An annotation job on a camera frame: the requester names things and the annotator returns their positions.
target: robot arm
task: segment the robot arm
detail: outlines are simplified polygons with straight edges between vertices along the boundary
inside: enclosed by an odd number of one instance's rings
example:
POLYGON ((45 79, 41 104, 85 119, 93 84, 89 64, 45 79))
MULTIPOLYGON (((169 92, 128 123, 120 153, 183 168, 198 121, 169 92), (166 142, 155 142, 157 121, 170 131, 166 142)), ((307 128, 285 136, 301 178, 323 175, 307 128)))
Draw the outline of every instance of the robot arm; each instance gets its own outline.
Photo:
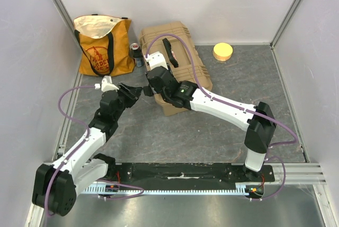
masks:
POLYGON ((256 174, 261 170, 275 131, 275 124, 262 117, 220 103, 213 98, 232 103, 241 109, 253 110, 274 118, 269 105, 264 102, 260 102, 258 106, 236 102, 204 89, 207 94, 211 95, 209 98, 198 88, 196 83, 190 81, 178 82, 168 69, 165 58, 161 53, 156 52, 148 56, 146 61, 151 70, 146 74, 149 86, 144 88, 145 95, 153 96, 154 93, 159 93, 165 102, 177 108, 205 112, 246 131, 245 145, 248 151, 244 171, 256 174))
POLYGON ((37 169, 32 197, 34 204, 44 207, 48 183, 62 162, 65 162, 65 165, 53 181, 48 203, 49 211, 61 216, 72 209, 76 197, 89 185, 106 175, 115 175, 112 173, 115 166, 114 158, 98 154, 90 163, 85 163, 114 134, 120 116, 126 108, 131 108, 136 103, 142 88, 132 88, 124 84, 115 86, 110 77, 105 77, 102 80, 101 90, 103 94, 100 108, 89 124, 90 136, 87 142, 79 147, 86 137, 84 134, 61 158, 51 165, 42 164, 37 169), (75 148, 78 150, 66 160, 75 148))

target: bag handle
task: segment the bag handle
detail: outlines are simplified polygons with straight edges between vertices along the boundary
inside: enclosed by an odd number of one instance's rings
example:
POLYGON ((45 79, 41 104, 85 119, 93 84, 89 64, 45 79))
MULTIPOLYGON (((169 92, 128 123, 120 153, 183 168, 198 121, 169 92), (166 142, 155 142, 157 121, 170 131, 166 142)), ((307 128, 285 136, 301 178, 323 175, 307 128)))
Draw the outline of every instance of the bag handle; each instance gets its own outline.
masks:
POLYGON ((76 40, 78 41, 79 43, 79 46, 82 50, 82 52, 84 53, 84 55, 87 57, 89 63, 90 63, 90 66, 92 68, 92 71, 100 76, 100 77, 103 77, 103 76, 106 76, 106 75, 110 75, 114 69, 114 38, 113 38, 113 34, 112 32, 109 32, 107 34, 107 37, 108 37, 108 47, 107 47, 107 55, 108 55, 108 66, 110 68, 110 71, 106 74, 101 74, 99 73, 92 65, 91 63, 91 55, 89 55, 90 57, 87 56, 86 54, 86 51, 83 49, 83 47, 81 46, 80 44, 80 32, 78 30, 74 30, 74 35, 75 35, 75 38, 76 40))

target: black mounting plate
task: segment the black mounting plate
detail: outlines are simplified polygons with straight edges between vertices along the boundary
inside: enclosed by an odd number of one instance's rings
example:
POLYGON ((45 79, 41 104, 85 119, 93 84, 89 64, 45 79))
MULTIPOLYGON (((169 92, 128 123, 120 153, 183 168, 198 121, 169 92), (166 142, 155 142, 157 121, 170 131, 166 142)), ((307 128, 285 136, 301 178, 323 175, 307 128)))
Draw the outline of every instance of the black mounting plate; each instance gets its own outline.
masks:
MULTIPOLYGON (((116 163, 115 170, 119 172, 121 183, 145 190, 235 189, 235 183, 260 183, 262 174, 267 182, 275 180, 270 165, 264 165, 254 179, 245 176, 242 165, 232 163, 116 163)), ((106 179, 118 181, 117 176, 106 179)))

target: red wire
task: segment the red wire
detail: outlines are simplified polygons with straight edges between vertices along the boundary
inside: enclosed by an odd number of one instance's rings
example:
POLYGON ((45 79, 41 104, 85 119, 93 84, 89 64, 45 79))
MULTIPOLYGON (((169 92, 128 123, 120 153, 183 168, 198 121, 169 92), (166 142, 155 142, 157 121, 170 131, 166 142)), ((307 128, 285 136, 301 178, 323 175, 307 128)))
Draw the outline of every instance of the red wire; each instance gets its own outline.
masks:
POLYGON ((261 183, 261 185, 260 185, 259 187, 263 187, 264 184, 265 184, 265 177, 264 177, 264 174, 262 174, 261 177, 262 177, 263 181, 262 181, 262 183, 261 183))
POLYGON ((117 175, 118 175, 118 182, 120 183, 120 174, 118 171, 117 171, 117 175))

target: canvas bag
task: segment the canvas bag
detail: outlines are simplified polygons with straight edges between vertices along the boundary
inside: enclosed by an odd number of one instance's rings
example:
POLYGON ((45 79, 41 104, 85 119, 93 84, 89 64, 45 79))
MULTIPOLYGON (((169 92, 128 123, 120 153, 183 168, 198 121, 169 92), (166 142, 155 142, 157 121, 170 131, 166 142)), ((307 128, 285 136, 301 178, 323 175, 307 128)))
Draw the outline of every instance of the canvas bag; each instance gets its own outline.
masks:
POLYGON ((132 72, 135 64, 129 56, 130 24, 130 19, 104 15, 76 18, 74 34, 83 52, 79 72, 92 76, 132 72))

